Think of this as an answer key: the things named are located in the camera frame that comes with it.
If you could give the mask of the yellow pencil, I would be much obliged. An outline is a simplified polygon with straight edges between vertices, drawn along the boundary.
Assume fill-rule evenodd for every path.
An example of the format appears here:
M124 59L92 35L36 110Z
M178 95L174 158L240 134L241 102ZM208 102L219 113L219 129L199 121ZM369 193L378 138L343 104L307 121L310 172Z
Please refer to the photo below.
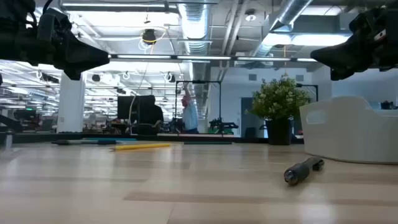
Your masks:
M116 145L111 148L112 151L133 151L138 149L153 149L160 147L170 147L171 144L168 143L158 143L158 144L131 144L131 145Z

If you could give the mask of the black background station frame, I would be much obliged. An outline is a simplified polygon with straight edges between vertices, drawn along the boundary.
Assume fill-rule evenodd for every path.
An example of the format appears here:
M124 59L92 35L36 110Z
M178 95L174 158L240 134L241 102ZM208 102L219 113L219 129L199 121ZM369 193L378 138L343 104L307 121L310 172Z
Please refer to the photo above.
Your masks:
M175 84L175 97L176 98L181 93L181 90L183 90L183 84L185 82L189 82L189 84L192 83L194 85L207 85L207 84L210 84L210 83L217 83L219 85L219 97L218 97L219 98L219 115L218 115L218 118L221 118L221 82L220 81L206 81L206 80L191 80L191 81L178 81L177 80L176 84ZM197 103L198 103L197 96L196 95L195 96L190 95L190 96L191 96L194 104L197 107L197 117L198 117L199 111L198 111L198 105L197 105ZM183 129L184 129L183 121L182 121L182 124L183 124L183 126L181 128L177 128L177 132L178 133L182 133L182 134L186 134L183 131Z

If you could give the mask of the rectangular ceiling light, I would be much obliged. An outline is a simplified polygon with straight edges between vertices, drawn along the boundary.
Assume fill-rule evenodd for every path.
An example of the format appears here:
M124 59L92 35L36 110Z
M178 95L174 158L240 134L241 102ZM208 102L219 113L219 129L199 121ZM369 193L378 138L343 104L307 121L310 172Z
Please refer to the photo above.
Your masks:
M268 34L261 42L265 46L302 45L332 46L346 42L351 36L345 34Z

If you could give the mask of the long linear ceiling light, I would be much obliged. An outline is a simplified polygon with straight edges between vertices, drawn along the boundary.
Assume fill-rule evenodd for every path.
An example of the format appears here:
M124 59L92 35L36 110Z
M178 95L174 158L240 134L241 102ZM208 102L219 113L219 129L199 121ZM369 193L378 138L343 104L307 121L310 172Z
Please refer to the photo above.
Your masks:
M317 62L312 58L286 58L286 57L236 57L236 56L208 56L208 55L121 55L110 54L110 59L132 60L232 60L255 62Z

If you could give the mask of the white square column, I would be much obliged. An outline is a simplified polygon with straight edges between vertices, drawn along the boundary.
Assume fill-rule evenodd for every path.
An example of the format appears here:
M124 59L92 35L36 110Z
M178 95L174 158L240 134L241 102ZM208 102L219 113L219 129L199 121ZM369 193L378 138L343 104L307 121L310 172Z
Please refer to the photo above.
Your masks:
M84 75L80 77L80 80L71 80L64 72L62 73L57 116L58 133L82 132L85 84Z

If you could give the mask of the black thin metal stand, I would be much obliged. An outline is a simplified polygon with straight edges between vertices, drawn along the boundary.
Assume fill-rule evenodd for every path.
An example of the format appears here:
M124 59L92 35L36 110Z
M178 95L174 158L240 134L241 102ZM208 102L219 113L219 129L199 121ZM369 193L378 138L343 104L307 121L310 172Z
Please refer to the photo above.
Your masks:
M311 103L319 101L318 85L298 83L298 84L296 84L296 88L305 91L307 93Z

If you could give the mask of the dark blue door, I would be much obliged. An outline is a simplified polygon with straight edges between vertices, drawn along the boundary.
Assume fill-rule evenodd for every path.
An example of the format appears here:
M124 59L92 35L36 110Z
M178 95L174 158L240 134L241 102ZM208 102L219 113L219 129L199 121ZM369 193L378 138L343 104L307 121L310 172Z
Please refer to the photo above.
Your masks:
M260 127L264 121L249 112L252 109L252 98L241 98L241 136L245 138L264 138Z

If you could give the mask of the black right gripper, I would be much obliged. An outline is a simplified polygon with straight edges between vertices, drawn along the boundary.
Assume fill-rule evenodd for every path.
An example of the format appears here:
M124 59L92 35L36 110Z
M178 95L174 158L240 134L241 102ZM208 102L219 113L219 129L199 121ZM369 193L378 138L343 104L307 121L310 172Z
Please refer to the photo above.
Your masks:
M350 23L351 37L342 44L323 47L310 53L310 58L331 70L332 80L344 80L363 72L373 63L373 52L383 39L387 8L359 13Z

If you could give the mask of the person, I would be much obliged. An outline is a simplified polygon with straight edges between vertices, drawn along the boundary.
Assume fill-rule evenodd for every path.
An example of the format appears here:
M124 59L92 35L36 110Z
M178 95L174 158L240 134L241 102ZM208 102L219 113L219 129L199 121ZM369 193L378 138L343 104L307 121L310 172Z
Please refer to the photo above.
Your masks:
M183 84L184 96L181 100L183 106L182 121L184 123L184 133L198 134L197 107L194 104L188 90L189 82Z
M140 105L138 123L155 125L158 121L164 121L161 107L157 105Z

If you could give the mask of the potted green plant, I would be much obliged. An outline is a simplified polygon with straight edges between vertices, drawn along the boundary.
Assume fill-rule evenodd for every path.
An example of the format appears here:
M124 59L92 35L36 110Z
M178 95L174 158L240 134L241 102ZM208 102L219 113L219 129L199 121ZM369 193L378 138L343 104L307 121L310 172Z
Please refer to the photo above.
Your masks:
M299 89L293 78L282 75L262 81L260 89L252 93L251 107L246 113L265 121L270 145L286 146L291 144L293 135L290 120L299 114L301 106L309 103L308 93Z

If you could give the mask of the black computer monitor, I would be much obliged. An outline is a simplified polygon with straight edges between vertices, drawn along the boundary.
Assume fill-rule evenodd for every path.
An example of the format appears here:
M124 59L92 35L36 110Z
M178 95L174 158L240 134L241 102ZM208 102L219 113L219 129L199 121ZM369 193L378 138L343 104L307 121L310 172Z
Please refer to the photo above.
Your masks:
M137 100L138 100L139 106L153 106L153 105L155 105L155 96L154 95L138 96Z
M128 119L137 108L135 96L118 96L117 103L118 119Z

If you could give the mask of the black pen with clear barrel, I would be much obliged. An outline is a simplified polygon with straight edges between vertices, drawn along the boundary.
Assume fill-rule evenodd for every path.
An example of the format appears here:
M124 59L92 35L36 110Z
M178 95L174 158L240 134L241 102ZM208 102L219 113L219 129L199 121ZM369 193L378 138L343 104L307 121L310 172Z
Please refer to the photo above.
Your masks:
M321 171L325 162L320 157L310 157L303 162L299 162L284 172L284 180L290 186L295 186L303 182L311 171Z
M71 145L116 145L117 141L106 141L106 140L57 140L53 141L52 144L59 146L71 146Z

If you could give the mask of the black diagonal beam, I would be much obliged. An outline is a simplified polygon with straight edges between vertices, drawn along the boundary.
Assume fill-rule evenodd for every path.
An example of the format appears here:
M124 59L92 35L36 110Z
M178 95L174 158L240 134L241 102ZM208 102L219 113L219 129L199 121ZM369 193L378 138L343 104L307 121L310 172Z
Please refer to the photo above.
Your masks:
M20 121L8 118L0 114L0 133L13 131L15 133L23 132L23 126Z

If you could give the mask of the red and black machine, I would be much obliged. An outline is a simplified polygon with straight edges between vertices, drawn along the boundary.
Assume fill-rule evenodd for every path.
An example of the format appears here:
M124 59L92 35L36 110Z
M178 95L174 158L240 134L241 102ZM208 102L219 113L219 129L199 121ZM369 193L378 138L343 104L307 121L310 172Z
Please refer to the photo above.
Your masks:
M35 131L40 128L40 115L36 110L15 110L14 118L21 123L24 131Z

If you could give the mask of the black aluminium table frame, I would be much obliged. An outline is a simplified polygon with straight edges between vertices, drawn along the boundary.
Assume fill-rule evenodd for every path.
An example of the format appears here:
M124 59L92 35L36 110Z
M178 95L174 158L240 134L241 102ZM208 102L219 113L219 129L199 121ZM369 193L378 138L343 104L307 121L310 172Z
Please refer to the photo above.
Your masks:
M170 142L234 142L234 143L253 143L267 144L267 138L238 138L232 135L216 135L216 134L166 134L166 135L112 135L112 134L90 134L90 133L17 133L13 135L13 143L30 143L30 142L49 142L56 140L81 140L81 139L116 139L129 141L170 141Z

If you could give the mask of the silver ventilation duct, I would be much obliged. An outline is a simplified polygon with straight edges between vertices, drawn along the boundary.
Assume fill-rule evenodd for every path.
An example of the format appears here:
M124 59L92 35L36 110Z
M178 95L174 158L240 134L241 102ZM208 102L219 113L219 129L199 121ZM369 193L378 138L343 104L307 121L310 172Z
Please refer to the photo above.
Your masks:
M290 32L294 22L313 0L283 0L276 12L268 14L262 25L262 40L251 52L252 57L265 57L277 43L273 43L274 31L282 28L283 32Z
M208 16L210 7L206 4L179 4L181 26L185 42L186 54L193 56L207 56L210 44L208 38ZM205 62L191 62L190 76L193 81L210 80L210 64ZM197 105L198 117L204 118L207 112L209 83L193 83L194 99Z

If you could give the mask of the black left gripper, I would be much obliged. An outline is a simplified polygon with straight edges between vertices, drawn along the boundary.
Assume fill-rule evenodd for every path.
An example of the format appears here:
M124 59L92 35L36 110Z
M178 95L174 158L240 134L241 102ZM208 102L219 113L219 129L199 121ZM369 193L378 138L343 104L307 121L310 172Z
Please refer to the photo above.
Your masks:
M54 8L43 8L30 45L29 63L53 65L71 80L79 80L81 71L109 63L109 53L78 40L72 33L68 16Z

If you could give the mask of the dark green pencil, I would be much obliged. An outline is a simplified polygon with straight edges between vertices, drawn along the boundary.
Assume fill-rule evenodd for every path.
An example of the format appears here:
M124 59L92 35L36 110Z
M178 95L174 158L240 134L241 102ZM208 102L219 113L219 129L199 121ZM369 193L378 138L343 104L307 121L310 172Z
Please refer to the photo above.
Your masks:
M184 142L184 145L231 145L232 142L216 142L216 141L189 141Z

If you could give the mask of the grey metal post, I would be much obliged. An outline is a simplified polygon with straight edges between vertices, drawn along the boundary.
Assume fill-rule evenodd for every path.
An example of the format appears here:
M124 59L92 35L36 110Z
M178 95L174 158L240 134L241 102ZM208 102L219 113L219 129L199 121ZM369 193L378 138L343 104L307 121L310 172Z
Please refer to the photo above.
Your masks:
M6 151L10 151L12 148L13 135L14 135L13 131L11 131L11 130L6 131L6 137L4 140L4 148Z

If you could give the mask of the light grey plastic bin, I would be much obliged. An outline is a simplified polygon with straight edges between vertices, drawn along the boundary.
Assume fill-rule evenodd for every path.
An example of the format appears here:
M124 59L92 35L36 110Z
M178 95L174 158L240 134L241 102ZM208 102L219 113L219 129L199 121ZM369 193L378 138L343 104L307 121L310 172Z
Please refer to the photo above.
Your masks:
M398 164L398 110L375 110L360 96L300 107L305 152L343 162Z

